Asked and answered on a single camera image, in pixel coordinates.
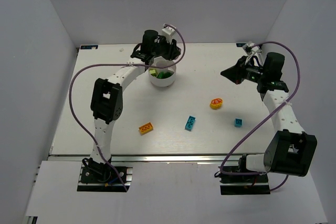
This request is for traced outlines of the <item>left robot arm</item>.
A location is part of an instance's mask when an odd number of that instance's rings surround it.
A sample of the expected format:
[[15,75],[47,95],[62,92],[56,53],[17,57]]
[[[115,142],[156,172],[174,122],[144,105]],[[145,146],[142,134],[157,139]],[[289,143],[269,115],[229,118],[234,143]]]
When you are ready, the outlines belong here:
[[95,81],[90,108],[94,117],[94,138],[90,158],[104,164],[111,158],[112,130],[123,110],[123,91],[148,69],[167,69],[177,63],[181,49],[173,39],[175,27],[166,25],[159,34],[146,30],[130,59],[115,74]]

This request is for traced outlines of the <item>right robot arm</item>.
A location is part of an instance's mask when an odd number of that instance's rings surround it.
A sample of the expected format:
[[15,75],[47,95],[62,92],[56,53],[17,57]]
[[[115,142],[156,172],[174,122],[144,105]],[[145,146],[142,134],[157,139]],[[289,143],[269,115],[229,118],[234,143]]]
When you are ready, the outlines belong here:
[[304,177],[308,173],[317,139],[305,132],[289,103],[288,87],[281,80],[284,62],[285,57],[276,52],[268,53],[262,66],[242,56],[234,66],[220,73],[235,84],[244,80],[257,84],[257,91],[269,111],[275,130],[265,152],[243,155],[232,175],[252,176],[272,172]]

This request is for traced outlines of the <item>dark green curved lego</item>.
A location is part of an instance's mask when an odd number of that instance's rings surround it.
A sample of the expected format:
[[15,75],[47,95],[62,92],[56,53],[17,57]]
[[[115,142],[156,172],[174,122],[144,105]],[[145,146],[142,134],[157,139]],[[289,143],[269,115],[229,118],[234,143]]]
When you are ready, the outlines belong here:
[[164,74],[165,74],[165,72],[160,72],[160,73],[157,75],[157,78],[158,78],[158,79],[165,79]]

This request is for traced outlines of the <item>green sloped lego brick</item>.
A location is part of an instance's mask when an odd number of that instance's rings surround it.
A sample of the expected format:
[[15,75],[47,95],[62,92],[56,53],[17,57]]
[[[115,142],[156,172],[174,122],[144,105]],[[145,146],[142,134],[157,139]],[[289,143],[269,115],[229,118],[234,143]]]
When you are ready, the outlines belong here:
[[166,73],[164,74],[164,77],[165,77],[165,78],[169,78],[171,75],[172,75],[171,72],[166,72]]

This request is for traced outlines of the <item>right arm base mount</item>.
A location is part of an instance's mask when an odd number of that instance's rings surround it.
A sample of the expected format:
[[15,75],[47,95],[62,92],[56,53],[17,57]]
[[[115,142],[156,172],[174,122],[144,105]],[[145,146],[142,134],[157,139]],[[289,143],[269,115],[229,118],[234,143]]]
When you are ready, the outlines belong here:
[[237,165],[224,166],[223,171],[226,173],[217,171],[214,174],[219,179],[221,195],[270,194],[263,154],[245,154],[239,158]]

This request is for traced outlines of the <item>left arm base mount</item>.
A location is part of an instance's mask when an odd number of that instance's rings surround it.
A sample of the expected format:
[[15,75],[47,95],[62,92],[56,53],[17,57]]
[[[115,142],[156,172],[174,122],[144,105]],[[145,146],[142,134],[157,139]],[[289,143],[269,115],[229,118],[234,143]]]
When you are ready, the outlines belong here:
[[131,185],[132,167],[115,166],[117,173],[106,163],[97,163],[92,158],[82,160],[77,191],[95,193],[126,193]]

